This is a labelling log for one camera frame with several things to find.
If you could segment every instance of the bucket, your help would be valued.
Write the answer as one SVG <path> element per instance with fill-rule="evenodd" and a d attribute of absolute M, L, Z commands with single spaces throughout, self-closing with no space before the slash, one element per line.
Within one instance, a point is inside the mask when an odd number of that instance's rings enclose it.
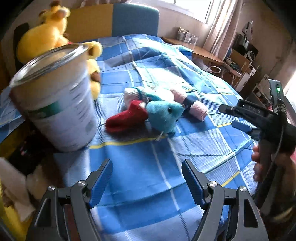
<path fill-rule="evenodd" d="M 27 63 L 9 84 L 21 112 L 62 152 L 84 147 L 96 133 L 87 49 L 83 44 L 52 49 Z"/>

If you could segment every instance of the beige plush toy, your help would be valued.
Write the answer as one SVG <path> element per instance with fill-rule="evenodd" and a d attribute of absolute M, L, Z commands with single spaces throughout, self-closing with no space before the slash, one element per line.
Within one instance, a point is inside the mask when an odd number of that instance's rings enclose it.
<path fill-rule="evenodd" d="M 53 1 L 50 10 L 43 10 L 39 14 L 40 25 L 28 30 L 20 39 L 16 50 L 18 60 L 26 64 L 51 49 L 69 44 L 69 40 L 64 36 L 69 16 L 68 8 L 61 7 L 60 1 Z M 91 93 L 95 100 L 101 91 L 99 66 L 95 58 L 102 54 L 102 45 L 95 41 L 84 44 L 89 46 L 87 66 Z"/>

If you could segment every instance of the pink rolled sock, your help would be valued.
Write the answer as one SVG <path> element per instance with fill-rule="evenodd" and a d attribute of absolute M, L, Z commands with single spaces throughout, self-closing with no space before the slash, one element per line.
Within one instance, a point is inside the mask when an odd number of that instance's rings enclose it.
<path fill-rule="evenodd" d="M 195 100 L 193 96 L 188 96 L 182 88 L 171 88 L 170 91 L 174 94 L 174 101 L 187 106 L 184 112 L 189 112 L 200 121 L 204 121 L 209 109 L 199 100 Z"/>

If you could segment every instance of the silver screw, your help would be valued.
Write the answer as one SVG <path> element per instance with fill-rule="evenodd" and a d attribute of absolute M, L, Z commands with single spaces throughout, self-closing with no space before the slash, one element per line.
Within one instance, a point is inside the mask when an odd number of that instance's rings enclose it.
<path fill-rule="evenodd" d="M 247 191 L 247 188 L 244 187 L 244 186 L 240 186 L 239 189 L 240 189 L 242 192 L 246 192 L 246 191 Z"/>
<path fill-rule="evenodd" d="M 85 180 L 78 181 L 78 186 L 84 186 L 86 184 Z"/>
<path fill-rule="evenodd" d="M 48 191 L 53 191 L 54 189 L 55 189 L 55 186 L 49 186 L 49 187 L 47 188 Z"/>
<path fill-rule="evenodd" d="M 216 187 L 218 185 L 218 183 L 215 182 L 215 181 L 210 181 L 209 185 L 214 188 L 214 187 Z"/>

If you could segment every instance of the blue headboard panel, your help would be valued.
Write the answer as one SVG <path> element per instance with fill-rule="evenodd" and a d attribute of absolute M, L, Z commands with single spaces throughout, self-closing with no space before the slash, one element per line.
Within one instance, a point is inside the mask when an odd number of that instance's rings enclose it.
<path fill-rule="evenodd" d="M 113 6 L 112 37 L 128 34 L 157 36 L 159 11 L 156 8 L 116 3 Z"/>

